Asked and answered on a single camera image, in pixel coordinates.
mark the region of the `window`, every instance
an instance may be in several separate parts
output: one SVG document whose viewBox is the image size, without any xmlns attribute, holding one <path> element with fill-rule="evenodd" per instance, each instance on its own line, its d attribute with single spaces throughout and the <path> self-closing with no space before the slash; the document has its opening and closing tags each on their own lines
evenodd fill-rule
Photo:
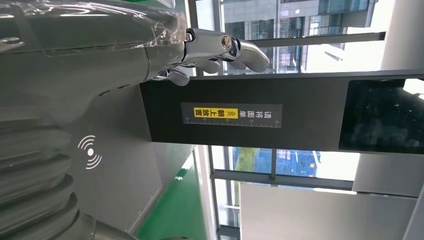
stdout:
<svg viewBox="0 0 424 240">
<path fill-rule="evenodd" d="M 309 18 L 309 36 L 343 34 L 342 15 L 311 16 Z"/>
<path fill-rule="evenodd" d="M 244 39 L 245 38 L 245 23 L 242 21 L 226 23 L 225 32 L 234 38 Z"/>
<path fill-rule="evenodd" d="M 277 149 L 276 174 L 355 180 L 359 153 Z"/>
<path fill-rule="evenodd" d="M 232 236 L 220 236 L 220 240 L 237 240 L 236 237 L 232 237 Z"/>
<path fill-rule="evenodd" d="M 224 73 L 250 75 L 377 71 L 383 59 L 384 41 L 280 46 L 261 50 L 271 62 L 276 63 L 270 64 L 265 72 L 230 68 L 231 65 L 227 64 Z"/>
<path fill-rule="evenodd" d="M 279 22 L 279 38 L 300 38 L 304 24 L 304 17 L 281 18 Z"/>
<path fill-rule="evenodd" d="M 309 1 L 309 0 L 280 0 L 280 3 L 285 4 L 285 3 L 295 3 L 295 2 L 303 2 L 303 1 Z"/>
<path fill-rule="evenodd" d="M 254 147 L 212 146 L 215 169 L 271 173 L 272 150 Z"/>
<path fill-rule="evenodd" d="M 250 36 L 243 37 L 246 40 L 272 39 L 274 37 L 274 20 L 251 21 Z"/>
<path fill-rule="evenodd" d="M 320 0 L 320 14 L 340 14 L 368 10 L 369 0 Z"/>
<path fill-rule="evenodd" d="M 215 179 L 216 205 L 220 225 L 240 227 L 240 185 L 242 184 L 271 186 L 263 183 Z"/>
</svg>

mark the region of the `display screen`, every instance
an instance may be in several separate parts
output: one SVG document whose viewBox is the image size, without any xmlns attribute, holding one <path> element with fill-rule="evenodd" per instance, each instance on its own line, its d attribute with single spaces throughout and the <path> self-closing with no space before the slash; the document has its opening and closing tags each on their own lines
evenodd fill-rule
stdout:
<svg viewBox="0 0 424 240">
<path fill-rule="evenodd" d="M 349 82 L 339 149 L 424 154 L 424 81 Z"/>
</svg>

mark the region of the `robotic hand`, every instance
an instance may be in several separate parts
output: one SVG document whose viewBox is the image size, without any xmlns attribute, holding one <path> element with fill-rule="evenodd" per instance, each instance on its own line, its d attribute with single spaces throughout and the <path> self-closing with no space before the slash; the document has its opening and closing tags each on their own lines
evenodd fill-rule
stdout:
<svg viewBox="0 0 424 240">
<path fill-rule="evenodd" d="M 61 127 L 112 90 L 186 85 L 178 66 L 216 73 L 218 61 L 254 72 L 270 64 L 252 43 L 185 23 L 116 0 L 0 0 L 1 239 L 134 239 L 79 210 L 61 151 L 71 136 Z"/>
<path fill-rule="evenodd" d="M 227 33 L 198 28 L 187 29 L 184 57 L 179 66 L 200 68 L 208 74 L 217 73 L 221 67 L 218 61 L 228 62 L 237 69 L 249 68 L 260 73 L 270 65 L 268 57 L 254 44 L 230 37 Z M 189 77 L 177 68 L 163 70 L 154 80 L 170 80 L 184 86 Z"/>
</svg>

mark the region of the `glass facade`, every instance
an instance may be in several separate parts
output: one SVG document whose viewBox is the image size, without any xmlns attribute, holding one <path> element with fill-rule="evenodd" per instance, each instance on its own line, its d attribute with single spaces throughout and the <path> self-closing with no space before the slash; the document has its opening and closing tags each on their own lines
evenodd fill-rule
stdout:
<svg viewBox="0 0 424 240">
<path fill-rule="evenodd" d="M 276 174 L 353 181 L 359 153 L 276 150 Z M 212 146 L 213 167 L 219 170 L 270 174 L 270 148 Z"/>
<path fill-rule="evenodd" d="M 220 240 L 237 240 L 237 238 L 231 236 L 220 236 Z"/>
<path fill-rule="evenodd" d="M 240 227 L 239 184 L 238 181 L 215 180 L 216 205 L 221 225 Z"/>
<path fill-rule="evenodd" d="M 319 14 L 340 14 L 366 11 L 370 0 L 320 0 Z"/>
<path fill-rule="evenodd" d="M 370 27 L 375 4 L 370 0 L 225 0 L 220 3 L 221 26 L 224 32 L 236 38 L 253 41 L 343 35 Z M 321 51 L 315 48 L 313 54 L 325 55 L 332 60 L 331 65 L 338 65 L 345 58 L 350 58 L 344 53 L 345 47 L 342 43 L 325 45 Z M 341 51 L 327 51 L 331 48 Z M 315 64 L 309 63 L 311 51 L 308 46 L 268 47 L 262 50 L 270 59 L 269 68 L 262 74 L 320 72 L 307 69 L 307 65 Z M 333 69 L 331 72 L 346 71 L 345 68 L 325 68 Z M 224 63 L 224 74 L 257 73 Z"/>
</svg>

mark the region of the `black panel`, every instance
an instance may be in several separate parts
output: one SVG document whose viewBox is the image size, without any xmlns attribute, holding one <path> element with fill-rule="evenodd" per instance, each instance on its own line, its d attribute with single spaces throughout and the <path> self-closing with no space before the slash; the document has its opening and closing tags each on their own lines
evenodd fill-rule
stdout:
<svg viewBox="0 0 424 240">
<path fill-rule="evenodd" d="M 418 81 L 415 90 L 420 91 L 419 80 L 406 81 Z M 424 154 L 424 95 L 412 94 L 404 85 L 405 79 L 351 81 L 339 148 Z"/>
<path fill-rule="evenodd" d="M 141 84 L 152 140 L 256 148 L 337 150 L 348 79 L 328 77 L 317 81 L 316 78 L 246 78 L 192 80 L 184 87 L 167 81 Z M 281 128 L 183 124 L 181 103 L 282 105 Z"/>
</svg>

